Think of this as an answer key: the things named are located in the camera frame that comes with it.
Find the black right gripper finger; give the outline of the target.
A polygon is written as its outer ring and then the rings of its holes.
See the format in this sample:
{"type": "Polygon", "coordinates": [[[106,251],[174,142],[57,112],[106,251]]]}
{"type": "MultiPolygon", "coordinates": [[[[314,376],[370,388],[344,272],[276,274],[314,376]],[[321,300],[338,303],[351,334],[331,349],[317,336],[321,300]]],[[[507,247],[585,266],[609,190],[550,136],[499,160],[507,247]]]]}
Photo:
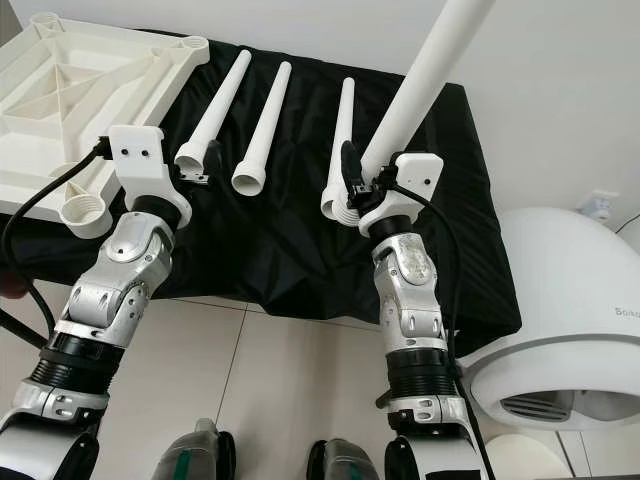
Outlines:
{"type": "Polygon", "coordinates": [[[340,146],[340,174],[347,189],[348,201],[360,201],[364,198],[364,170],[360,157],[355,142],[347,140],[340,146]]]}

